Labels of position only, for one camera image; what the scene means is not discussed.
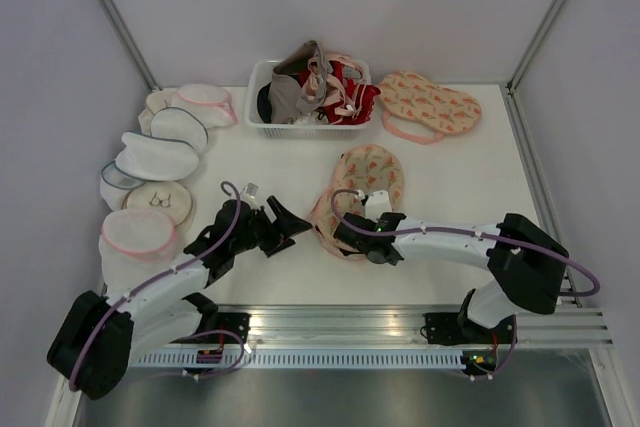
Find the right aluminium frame post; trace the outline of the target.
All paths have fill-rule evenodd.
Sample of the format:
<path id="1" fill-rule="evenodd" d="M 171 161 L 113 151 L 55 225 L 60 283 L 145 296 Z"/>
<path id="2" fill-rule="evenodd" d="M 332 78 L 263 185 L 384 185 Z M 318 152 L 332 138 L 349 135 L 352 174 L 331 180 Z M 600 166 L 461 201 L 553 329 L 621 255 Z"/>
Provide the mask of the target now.
<path id="1" fill-rule="evenodd" d="M 559 19 L 563 9 L 569 0 L 551 0 L 551 3 L 545 10 L 545 13 L 538 24 L 533 37 L 528 43 L 523 55 L 517 63 L 513 74 L 506 82 L 505 88 L 510 96 L 514 96 L 517 87 L 524 80 L 525 75 L 529 71 L 538 52 L 543 47 L 546 39 L 550 35 L 557 20 Z"/>

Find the grey trimmed white mesh bag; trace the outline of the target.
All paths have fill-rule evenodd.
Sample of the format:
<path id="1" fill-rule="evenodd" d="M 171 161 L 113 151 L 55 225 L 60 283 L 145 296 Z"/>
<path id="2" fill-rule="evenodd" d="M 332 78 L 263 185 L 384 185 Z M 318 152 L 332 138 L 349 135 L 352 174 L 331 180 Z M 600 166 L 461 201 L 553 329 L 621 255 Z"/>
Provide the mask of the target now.
<path id="1" fill-rule="evenodd" d="M 156 138 L 179 140 L 188 143 L 198 155 L 208 146 L 209 134 L 204 125 L 188 111 L 168 107 L 154 115 L 150 125 Z"/>

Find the red bra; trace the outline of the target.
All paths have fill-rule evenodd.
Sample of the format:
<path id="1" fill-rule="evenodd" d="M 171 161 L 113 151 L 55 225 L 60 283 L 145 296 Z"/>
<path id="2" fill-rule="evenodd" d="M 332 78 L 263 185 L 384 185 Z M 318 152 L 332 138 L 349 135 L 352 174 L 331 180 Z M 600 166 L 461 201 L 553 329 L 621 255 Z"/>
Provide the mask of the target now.
<path id="1" fill-rule="evenodd" d="M 367 123 L 380 89 L 358 62 L 331 60 L 333 72 L 327 78 L 327 93 L 318 111 L 329 125 L 352 126 Z"/>

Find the large white mesh bag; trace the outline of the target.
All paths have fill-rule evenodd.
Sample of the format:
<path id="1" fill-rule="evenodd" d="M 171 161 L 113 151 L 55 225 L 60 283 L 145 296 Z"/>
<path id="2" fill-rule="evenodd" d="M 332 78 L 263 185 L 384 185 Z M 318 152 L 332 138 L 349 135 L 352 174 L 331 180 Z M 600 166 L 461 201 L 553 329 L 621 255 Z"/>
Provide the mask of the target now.
<path id="1" fill-rule="evenodd" d="M 178 181 L 191 175 L 200 162 L 195 150 L 181 140 L 125 132 L 125 148 L 115 166 L 124 174 L 143 181 Z"/>

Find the taupe bra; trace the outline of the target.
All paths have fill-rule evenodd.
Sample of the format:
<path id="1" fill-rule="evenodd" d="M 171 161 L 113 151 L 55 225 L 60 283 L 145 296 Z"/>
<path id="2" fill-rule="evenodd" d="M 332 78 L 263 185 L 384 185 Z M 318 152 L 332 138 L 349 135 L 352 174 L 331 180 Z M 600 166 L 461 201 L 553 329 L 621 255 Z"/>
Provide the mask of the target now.
<path id="1" fill-rule="evenodd" d="M 324 55 L 324 48 L 317 41 L 310 40 L 273 68 L 269 94 L 273 124 L 290 124 L 315 110 L 300 98 L 302 86 L 309 76 L 307 62 L 317 54 Z"/>

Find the pink bra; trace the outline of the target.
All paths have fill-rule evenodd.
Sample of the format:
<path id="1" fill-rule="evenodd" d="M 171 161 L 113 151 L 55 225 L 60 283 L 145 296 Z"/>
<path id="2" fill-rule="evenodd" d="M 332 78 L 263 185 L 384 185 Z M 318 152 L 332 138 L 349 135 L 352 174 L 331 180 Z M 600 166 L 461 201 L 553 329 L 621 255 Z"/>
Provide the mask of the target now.
<path id="1" fill-rule="evenodd" d="M 339 59 L 357 62 L 351 56 L 338 52 L 329 52 L 324 55 L 317 54 L 307 62 L 309 76 L 306 78 L 306 81 L 302 86 L 302 95 L 300 100 L 306 101 L 309 106 L 313 106 L 321 118 L 323 117 L 318 111 L 318 108 L 322 106 L 325 100 L 327 93 L 327 78 L 333 72 L 330 61 Z"/>

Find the blue trimmed mesh bag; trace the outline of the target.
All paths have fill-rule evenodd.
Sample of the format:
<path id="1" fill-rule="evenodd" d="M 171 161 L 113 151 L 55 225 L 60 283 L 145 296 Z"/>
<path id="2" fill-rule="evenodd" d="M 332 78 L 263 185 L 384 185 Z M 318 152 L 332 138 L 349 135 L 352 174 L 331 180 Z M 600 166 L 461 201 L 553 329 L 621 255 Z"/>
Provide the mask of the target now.
<path id="1" fill-rule="evenodd" d="M 118 170 L 114 161 L 104 166 L 100 172 L 100 195 L 112 211 L 121 210 L 129 193 L 144 184 L 144 181 Z"/>

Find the cream round laundry bag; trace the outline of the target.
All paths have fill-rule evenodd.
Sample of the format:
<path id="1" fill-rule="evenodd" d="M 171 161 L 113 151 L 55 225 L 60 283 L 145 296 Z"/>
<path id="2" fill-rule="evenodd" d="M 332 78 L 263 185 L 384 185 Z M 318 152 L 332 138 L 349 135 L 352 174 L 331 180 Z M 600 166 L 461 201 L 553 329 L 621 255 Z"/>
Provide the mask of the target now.
<path id="1" fill-rule="evenodd" d="M 151 121 L 153 117 L 160 110 L 172 105 L 174 93 L 174 89 L 155 90 L 146 97 L 144 108 L 138 115 L 138 123 L 142 134 L 151 134 Z"/>

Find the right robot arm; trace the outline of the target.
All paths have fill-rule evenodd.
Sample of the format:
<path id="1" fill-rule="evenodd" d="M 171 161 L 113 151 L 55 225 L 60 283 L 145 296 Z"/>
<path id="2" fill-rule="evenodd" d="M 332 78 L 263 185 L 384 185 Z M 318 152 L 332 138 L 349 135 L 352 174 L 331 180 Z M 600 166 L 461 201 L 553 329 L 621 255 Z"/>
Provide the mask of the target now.
<path id="1" fill-rule="evenodd" d="M 471 289 L 457 312 L 425 314 L 428 343 L 443 346 L 509 343 L 515 316 L 553 314 L 568 255 L 515 213 L 479 227 L 438 226 L 396 212 L 378 220 L 347 213 L 333 237 L 375 264 L 436 258 L 489 272 L 491 281 Z"/>

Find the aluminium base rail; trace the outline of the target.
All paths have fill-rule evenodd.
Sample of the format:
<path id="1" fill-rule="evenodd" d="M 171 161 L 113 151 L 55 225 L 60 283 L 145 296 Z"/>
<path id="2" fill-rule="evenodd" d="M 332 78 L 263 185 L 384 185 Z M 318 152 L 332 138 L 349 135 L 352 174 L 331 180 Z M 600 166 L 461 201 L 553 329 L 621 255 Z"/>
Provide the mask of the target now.
<path id="1" fill-rule="evenodd" d="M 497 120 L 497 127 L 489 126 L 489 134 L 480 134 L 479 147 L 509 147 L 507 154 L 499 154 L 498 160 L 507 160 L 507 167 L 516 167 L 516 141 L 507 128 L 507 113 L 503 100 L 498 100 L 497 86 L 471 86 L 480 93 L 481 100 L 489 100 L 489 117 Z M 206 167 L 189 180 L 195 187 L 196 199 L 201 214 L 188 231 L 192 237 L 196 227 L 204 226 L 204 215 L 213 214 L 213 195 L 205 193 L 210 187 L 213 174 L 238 174 L 240 180 L 257 176 L 263 181 L 283 181 L 279 193 L 293 192 L 294 206 L 303 206 L 303 197 L 320 193 L 320 181 L 327 180 L 321 174 L 330 170 L 330 161 L 338 160 L 339 153 L 346 150 L 347 140 L 268 140 L 245 124 L 234 127 L 231 133 L 218 134 L 216 147 L 205 156 Z M 418 207 L 418 213 L 457 214 L 462 207 L 471 207 L 472 200 L 454 200 L 453 194 L 429 190 L 437 187 L 435 174 L 428 175 L 427 167 L 437 162 L 410 160 L 410 148 L 391 141 L 391 147 L 398 148 L 401 160 L 409 171 L 409 206 Z M 453 187 L 452 168 L 445 168 L 444 187 Z M 516 206 L 533 208 L 530 194 L 525 194 L 523 167 L 511 171 L 507 168 L 498 173 L 507 173 L 507 180 L 514 180 L 516 193 L 512 197 Z M 356 300 L 374 300 L 371 287 L 384 287 L 383 281 L 391 280 L 392 287 L 408 287 L 409 294 L 424 295 L 434 300 L 436 291 L 444 294 L 460 293 L 462 287 L 488 284 L 490 273 L 463 264 L 446 262 L 436 258 L 417 261 L 401 261 L 398 266 L 376 265 L 369 261 L 357 260 L 347 265 L 347 261 L 331 260 L 321 247 L 314 247 L 305 241 L 302 250 L 284 255 L 284 260 L 273 257 L 267 260 L 263 254 L 240 257 L 236 266 L 247 274 L 249 287 L 241 287 L 239 292 L 256 293 L 258 287 L 264 289 L 274 299 L 304 300 L 303 294 L 318 294 L 319 300 L 331 300 L 336 292 L 345 294 L 342 299 L 355 296 Z M 420 334 L 424 324 L 423 315 L 432 312 L 457 312 L 460 307 L 448 304 L 433 305 L 360 305 L 360 304 L 301 304 L 292 302 L 284 305 L 221 305 L 222 312 L 247 312 L 251 315 L 249 340 L 266 342 L 267 349 L 409 349 L 410 343 L 427 343 L 429 349 L 463 348 L 471 346 L 430 345 Z M 582 349 L 612 348 L 613 341 L 603 314 L 595 308 L 578 308 L 575 305 L 556 307 L 555 314 L 537 315 L 521 313 L 515 316 L 512 343 L 524 349 Z"/>

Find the left aluminium frame post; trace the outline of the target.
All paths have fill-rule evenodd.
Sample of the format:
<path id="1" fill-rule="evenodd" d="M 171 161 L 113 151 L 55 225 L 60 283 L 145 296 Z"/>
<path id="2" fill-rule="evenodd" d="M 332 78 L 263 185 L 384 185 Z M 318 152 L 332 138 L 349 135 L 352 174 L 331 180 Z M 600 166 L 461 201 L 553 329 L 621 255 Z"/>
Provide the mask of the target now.
<path id="1" fill-rule="evenodd" d="M 158 90 L 159 84 L 146 62 L 144 55 L 138 47 L 137 42 L 131 34 L 130 29 L 128 28 L 127 23 L 115 1 L 97 0 L 97 2 L 146 88 L 149 91 Z"/>

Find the floral mesh laundry bag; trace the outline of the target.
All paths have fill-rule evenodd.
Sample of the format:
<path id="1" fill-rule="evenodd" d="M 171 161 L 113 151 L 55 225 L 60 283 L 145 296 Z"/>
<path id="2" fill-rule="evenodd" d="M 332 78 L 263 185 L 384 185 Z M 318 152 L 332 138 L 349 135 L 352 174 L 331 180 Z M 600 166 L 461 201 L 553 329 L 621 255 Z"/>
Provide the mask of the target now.
<path id="1" fill-rule="evenodd" d="M 333 238 L 338 218 L 331 209 L 331 196 L 338 189 L 361 190 L 365 194 L 386 191 L 391 210 L 401 203 L 405 187 L 403 169 L 399 160 L 382 146 L 369 144 L 345 152 L 338 161 L 332 180 L 320 195 L 310 213 L 323 247 L 332 255 L 348 260 L 363 260 L 346 244 Z"/>

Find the white plastic basket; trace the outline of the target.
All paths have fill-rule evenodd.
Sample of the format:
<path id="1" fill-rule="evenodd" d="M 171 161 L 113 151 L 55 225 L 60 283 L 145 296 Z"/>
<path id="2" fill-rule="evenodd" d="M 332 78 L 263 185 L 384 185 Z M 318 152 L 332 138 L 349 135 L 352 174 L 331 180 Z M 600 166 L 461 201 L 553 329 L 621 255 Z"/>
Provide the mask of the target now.
<path id="1" fill-rule="evenodd" d="M 258 114 L 259 90 L 271 81 L 273 67 L 279 60 L 260 60 L 252 69 L 244 98 L 244 124 L 267 139 L 284 140 L 353 140 L 366 131 L 373 118 L 358 125 L 267 124 Z"/>

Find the beige bag with bra print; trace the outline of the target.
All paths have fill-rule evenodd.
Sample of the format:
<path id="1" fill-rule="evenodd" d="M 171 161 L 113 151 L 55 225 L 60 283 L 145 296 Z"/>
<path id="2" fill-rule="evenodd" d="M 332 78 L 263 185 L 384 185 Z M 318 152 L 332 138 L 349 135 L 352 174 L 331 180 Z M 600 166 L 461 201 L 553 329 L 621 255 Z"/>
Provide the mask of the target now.
<path id="1" fill-rule="evenodd" d="M 148 182 L 132 190 L 123 209 L 152 209 L 168 215 L 177 229 L 186 230 L 193 221 L 196 204 L 191 192 L 175 181 Z"/>

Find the pink trimmed white mesh bag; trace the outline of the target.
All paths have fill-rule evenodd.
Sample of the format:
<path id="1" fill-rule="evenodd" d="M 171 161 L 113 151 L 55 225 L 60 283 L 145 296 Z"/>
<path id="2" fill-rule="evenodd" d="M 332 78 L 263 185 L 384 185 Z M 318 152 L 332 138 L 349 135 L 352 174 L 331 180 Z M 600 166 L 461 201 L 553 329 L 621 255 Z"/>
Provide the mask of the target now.
<path id="1" fill-rule="evenodd" d="M 207 129 L 230 127 L 237 123 L 231 94 L 222 87 L 185 84 L 174 92 L 171 105 L 189 112 Z"/>

